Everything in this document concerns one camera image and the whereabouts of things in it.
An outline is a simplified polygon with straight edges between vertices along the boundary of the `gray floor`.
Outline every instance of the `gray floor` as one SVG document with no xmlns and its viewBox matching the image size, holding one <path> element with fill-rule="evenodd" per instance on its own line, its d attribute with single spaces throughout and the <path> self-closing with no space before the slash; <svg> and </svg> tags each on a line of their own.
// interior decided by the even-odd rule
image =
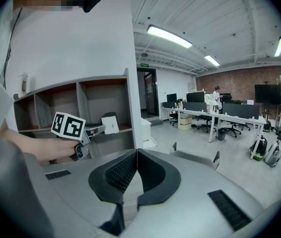
<svg viewBox="0 0 281 238">
<path fill-rule="evenodd" d="M 202 123 L 202 120 L 195 122 L 196 125 Z M 222 126 L 230 127 L 227 122 L 222 122 Z M 255 129 L 253 126 L 250 127 L 251 131 L 244 129 L 242 135 L 238 135 L 237 138 L 226 135 L 224 141 L 217 140 L 214 133 L 213 141 L 208 143 L 209 133 L 205 133 L 204 130 L 196 128 L 178 130 L 177 126 L 171 126 L 167 121 L 162 125 L 151 127 L 151 136 L 157 143 L 151 150 L 169 154 L 171 146 L 177 142 L 178 150 L 190 151 L 211 159 L 215 157 L 217 151 L 220 151 L 220 165 L 217 171 L 244 188 L 267 208 L 281 200 L 281 160 L 275 168 L 271 168 L 264 161 L 250 159 L 248 149 L 255 137 Z M 266 133 L 265 138 L 269 149 L 277 136 L 274 133 Z M 137 173 L 124 194 L 126 226 L 137 213 L 137 197 L 142 193 L 141 179 Z"/>
<path fill-rule="evenodd" d="M 155 117 L 155 116 L 153 116 L 153 115 L 147 113 L 147 111 L 141 111 L 141 112 L 140 112 L 140 116 L 141 116 L 141 118 L 143 118 L 143 119 Z"/>
</svg>

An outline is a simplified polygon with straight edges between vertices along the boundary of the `trash can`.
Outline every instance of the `trash can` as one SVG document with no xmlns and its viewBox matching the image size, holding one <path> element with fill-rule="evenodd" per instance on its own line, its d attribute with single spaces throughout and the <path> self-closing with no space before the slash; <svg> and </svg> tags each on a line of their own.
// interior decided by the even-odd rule
<svg viewBox="0 0 281 238">
<path fill-rule="evenodd" d="M 220 128 L 218 130 L 218 140 L 222 141 L 225 139 L 225 135 L 228 133 L 226 128 Z"/>
</svg>

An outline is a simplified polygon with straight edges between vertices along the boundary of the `air vent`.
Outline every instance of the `air vent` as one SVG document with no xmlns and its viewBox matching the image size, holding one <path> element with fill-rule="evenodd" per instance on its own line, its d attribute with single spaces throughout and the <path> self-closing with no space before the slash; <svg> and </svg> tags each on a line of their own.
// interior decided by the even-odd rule
<svg viewBox="0 0 281 238">
<path fill-rule="evenodd" d="M 64 177 L 64 176 L 67 176 L 67 175 L 70 175 L 70 174 L 71 173 L 68 170 L 62 170 L 62 171 L 57 171 L 57 172 L 54 172 L 54 173 L 45 174 L 45 176 L 48 180 L 53 180 L 53 179 Z"/>
<path fill-rule="evenodd" d="M 208 195 L 232 226 L 234 231 L 239 230 L 251 222 L 251 220 L 222 190 L 210 192 Z"/>
</svg>

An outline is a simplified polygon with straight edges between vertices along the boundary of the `doorway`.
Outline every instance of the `doorway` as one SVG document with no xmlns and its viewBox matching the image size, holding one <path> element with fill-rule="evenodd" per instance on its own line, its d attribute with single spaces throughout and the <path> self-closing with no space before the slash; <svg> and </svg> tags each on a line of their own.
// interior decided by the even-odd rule
<svg viewBox="0 0 281 238">
<path fill-rule="evenodd" d="M 155 69 L 137 68 L 140 94 L 140 114 L 143 119 L 159 117 L 157 77 Z"/>
</svg>

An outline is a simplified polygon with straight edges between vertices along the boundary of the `storage box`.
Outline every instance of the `storage box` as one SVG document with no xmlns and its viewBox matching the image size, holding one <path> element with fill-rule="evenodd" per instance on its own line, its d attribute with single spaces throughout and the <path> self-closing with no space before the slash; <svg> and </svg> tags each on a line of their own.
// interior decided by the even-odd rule
<svg viewBox="0 0 281 238">
<path fill-rule="evenodd" d="M 191 124 L 192 118 L 188 117 L 188 118 L 182 118 L 180 117 L 180 124 L 181 125 L 187 125 L 187 124 Z"/>
<path fill-rule="evenodd" d="M 182 130 L 186 130 L 186 129 L 190 129 L 191 128 L 191 123 L 190 124 L 180 124 L 180 129 Z"/>
</svg>

